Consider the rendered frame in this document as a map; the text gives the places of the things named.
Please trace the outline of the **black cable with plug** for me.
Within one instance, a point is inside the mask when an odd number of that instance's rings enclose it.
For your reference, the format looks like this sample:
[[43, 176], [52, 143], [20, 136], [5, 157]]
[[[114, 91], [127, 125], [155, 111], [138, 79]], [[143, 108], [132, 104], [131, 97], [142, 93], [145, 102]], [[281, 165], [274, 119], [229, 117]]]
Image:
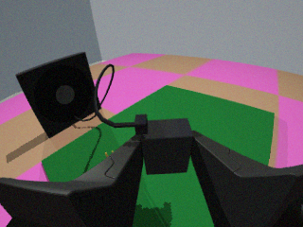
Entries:
[[95, 116], [90, 118], [98, 120], [114, 129], [135, 128], [136, 135], [141, 135], [143, 144], [144, 162], [147, 174], [187, 173], [190, 147], [192, 147], [193, 131], [189, 125], [188, 118], [174, 118], [174, 120], [152, 120], [147, 121], [146, 114], [137, 114], [135, 122], [126, 124], [114, 124], [98, 112], [107, 94], [98, 105], [98, 84], [106, 68], [113, 67], [113, 78], [115, 66], [106, 65], [99, 73], [96, 83], [94, 110]]

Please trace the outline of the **green circuit board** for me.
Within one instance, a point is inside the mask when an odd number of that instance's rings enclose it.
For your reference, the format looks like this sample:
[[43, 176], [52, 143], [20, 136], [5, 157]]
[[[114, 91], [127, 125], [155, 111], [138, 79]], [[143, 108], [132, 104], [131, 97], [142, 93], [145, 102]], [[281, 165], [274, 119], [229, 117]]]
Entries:
[[[208, 139], [269, 165], [274, 125], [269, 111], [166, 84], [109, 121], [135, 122], [137, 114], [146, 114], [147, 121], [188, 118], [190, 127]], [[135, 128], [98, 124], [42, 160], [46, 177], [71, 182], [133, 136]], [[204, 195], [190, 154], [187, 173], [147, 174], [144, 162], [133, 227], [215, 227]]]

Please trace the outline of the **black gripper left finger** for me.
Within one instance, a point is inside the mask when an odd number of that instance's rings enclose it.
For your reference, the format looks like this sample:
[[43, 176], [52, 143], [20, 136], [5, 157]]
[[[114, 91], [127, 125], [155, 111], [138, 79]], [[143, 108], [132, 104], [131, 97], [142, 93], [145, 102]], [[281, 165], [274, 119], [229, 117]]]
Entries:
[[0, 204], [11, 216], [52, 227], [133, 227], [144, 152], [130, 137], [71, 182], [0, 178]]

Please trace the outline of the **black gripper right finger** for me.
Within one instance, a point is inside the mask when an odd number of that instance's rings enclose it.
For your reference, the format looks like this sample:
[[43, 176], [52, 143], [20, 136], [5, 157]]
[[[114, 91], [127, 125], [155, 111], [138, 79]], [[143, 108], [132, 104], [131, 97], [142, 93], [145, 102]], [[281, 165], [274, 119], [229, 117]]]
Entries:
[[192, 131], [190, 159], [213, 226], [273, 227], [303, 197], [303, 164], [266, 166]]

